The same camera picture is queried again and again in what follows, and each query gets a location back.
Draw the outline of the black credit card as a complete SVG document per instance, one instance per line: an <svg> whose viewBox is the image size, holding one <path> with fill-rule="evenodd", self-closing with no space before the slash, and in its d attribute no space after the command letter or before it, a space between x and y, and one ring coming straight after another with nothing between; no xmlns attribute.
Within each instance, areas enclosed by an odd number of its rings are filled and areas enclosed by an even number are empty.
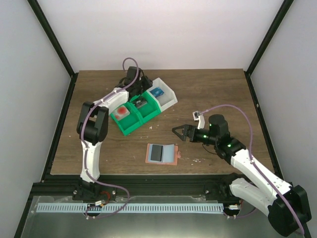
<svg viewBox="0 0 317 238"><path fill-rule="evenodd" d="M150 160L154 162L161 162L162 161L162 153L163 153L163 146L162 145L152 145L151 156Z"/></svg>

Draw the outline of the green front plastic bin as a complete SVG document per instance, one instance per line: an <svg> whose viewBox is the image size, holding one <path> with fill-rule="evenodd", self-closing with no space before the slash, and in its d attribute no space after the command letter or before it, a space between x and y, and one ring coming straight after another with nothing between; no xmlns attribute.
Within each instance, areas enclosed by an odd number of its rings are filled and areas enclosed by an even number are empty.
<svg viewBox="0 0 317 238"><path fill-rule="evenodd" d="M125 106L129 111L130 115L125 117L124 119L117 121L113 116L112 113L110 114L111 118L115 121L121 132L123 133L124 136L129 135L136 129L138 129L141 125L142 122L140 118L137 116L135 110L132 108L131 103L127 102L125 104L122 104L120 106Z"/></svg>

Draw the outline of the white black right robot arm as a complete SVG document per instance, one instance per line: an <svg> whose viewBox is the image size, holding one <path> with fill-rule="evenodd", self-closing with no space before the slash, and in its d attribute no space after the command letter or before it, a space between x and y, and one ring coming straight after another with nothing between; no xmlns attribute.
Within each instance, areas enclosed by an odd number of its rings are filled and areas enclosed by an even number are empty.
<svg viewBox="0 0 317 238"><path fill-rule="evenodd" d="M204 129L202 114L194 112L198 125L184 124L172 132L181 140L214 146L215 153L238 169L245 178L236 178L220 187L220 194L230 200L239 197L261 211L271 226L282 236L294 232L305 233L304 225L312 218L307 192L300 185L293 186L261 164L247 147L231 136L223 115L209 117Z"/></svg>

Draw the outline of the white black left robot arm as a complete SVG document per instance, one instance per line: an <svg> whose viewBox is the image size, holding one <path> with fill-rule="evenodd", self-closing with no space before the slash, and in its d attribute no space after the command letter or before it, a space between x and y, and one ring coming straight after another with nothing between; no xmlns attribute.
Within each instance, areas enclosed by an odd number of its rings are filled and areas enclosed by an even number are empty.
<svg viewBox="0 0 317 238"><path fill-rule="evenodd" d="M106 96L94 102L84 102L81 108L77 133L82 145L82 171L79 191L83 197L96 200L101 194L99 159L102 142L108 132L109 115L131 98L141 95L152 82L138 66L131 66L126 76Z"/></svg>

